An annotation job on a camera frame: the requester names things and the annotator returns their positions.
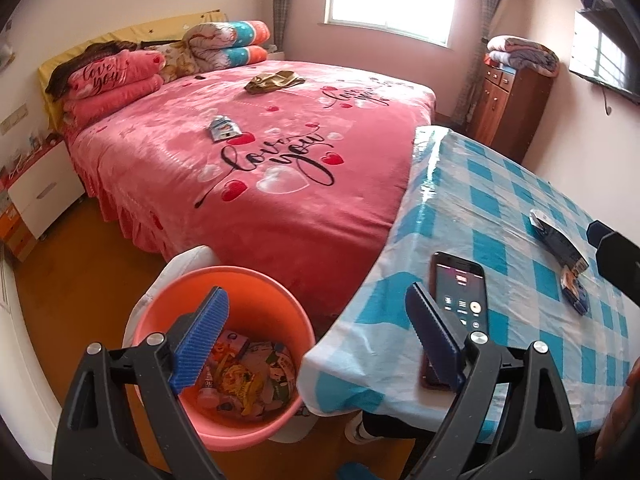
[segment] pink bedspread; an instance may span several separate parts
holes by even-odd
[[[269,94],[257,73],[306,83]],[[433,92],[370,72],[267,61],[178,79],[70,141],[89,195],[126,237],[165,258],[197,245],[286,286],[322,330],[380,254]],[[213,143],[226,115],[244,132]]]

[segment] tablecloth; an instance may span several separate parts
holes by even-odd
[[[559,287],[560,265],[537,240],[529,211],[553,217],[587,258],[580,316]],[[422,347],[404,310],[413,282],[427,283],[431,255],[455,254],[486,273],[489,335],[527,348],[545,341],[567,391],[578,434],[598,430],[629,373],[622,294],[598,274],[590,216],[493,150],[441,127],[416,131],[412,170],[385,248],[354,298],[303,360],[298,389],[318,415],[361,408],[436,431],[453,394],[418,384]],[[499,384],[479,436],[497,429]]]

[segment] drawer handle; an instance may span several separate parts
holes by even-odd
[[[49,184],[45,189],[43,189],[40,194],[36,197],[38,200],[43,199],[44,197],[46,197],[53,188],[55,188],[58,185],[57,182],[52,182],[51,184]]]

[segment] silver screw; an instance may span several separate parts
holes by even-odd
[[[547,352],[549,352],[549,347],[544,341],[536,341],[535,343],[533,343],[533,349],[541,354],[546,354]]]
[[[471,333],[471,341],[473,341],[474,343],[476,343],[478,345],[483,345],[484,343],[489,341],[489,338],[486,336],[486,334],[484,334],[482,332],[472,332]]]
[[[161,334],[159,332],[153,332],[152,334],[146,336],[146,344],[148,344],[149,346],[159,345],[162,341],[164,341],[164,334]]]
[[[89,355],[96,355],[100,350],[102,350],[102,345],[100,343],[91,343],[87,348],[86,352]]]

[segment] white sneaker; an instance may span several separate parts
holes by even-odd
[[[349,442],[357,446],[383,438],[381,436],[372,436],[364,430],[362,425],[362,412],[358,412],[356,416],[347,422],[347,425],[344,427],[344,436],[347,437]]]

